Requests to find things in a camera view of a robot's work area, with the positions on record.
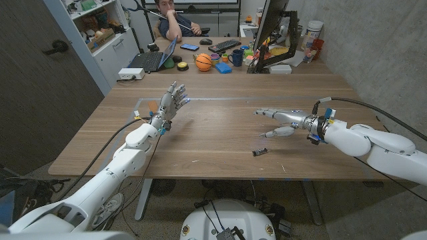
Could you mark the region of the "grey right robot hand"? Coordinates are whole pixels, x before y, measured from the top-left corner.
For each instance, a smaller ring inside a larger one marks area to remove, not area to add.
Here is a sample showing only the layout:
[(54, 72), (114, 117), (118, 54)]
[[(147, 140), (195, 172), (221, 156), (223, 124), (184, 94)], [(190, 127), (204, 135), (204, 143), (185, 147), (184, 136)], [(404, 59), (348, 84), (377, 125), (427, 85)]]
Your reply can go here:
[(289, 123), (289, 125), (278, 127), (267, 133), (262, 133), (262, 137), (288, 137), (293, 135), (296, 129), (309, 129), (312, 116), (302, 110), (285, 110), (261, 108), (254, 111), (254, 115), (263, 115), (277, 120), (281, 124)]

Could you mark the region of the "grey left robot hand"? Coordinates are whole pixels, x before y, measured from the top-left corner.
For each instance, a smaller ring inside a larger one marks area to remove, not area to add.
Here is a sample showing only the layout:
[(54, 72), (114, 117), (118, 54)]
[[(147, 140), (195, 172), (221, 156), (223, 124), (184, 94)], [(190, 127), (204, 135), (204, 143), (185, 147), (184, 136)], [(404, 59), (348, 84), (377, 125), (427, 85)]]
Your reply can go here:
[(166, 93), (163, 95), (160, 101), (160, 106), (155, 114), (157, 119), (163, 121), (172, 120), (177, 111), (181, 109), (186, 103), (190, 102), (190, 99), (186, 98), (185, 85), (182, 84), (179, 87), (174, 82), (169, 86)]

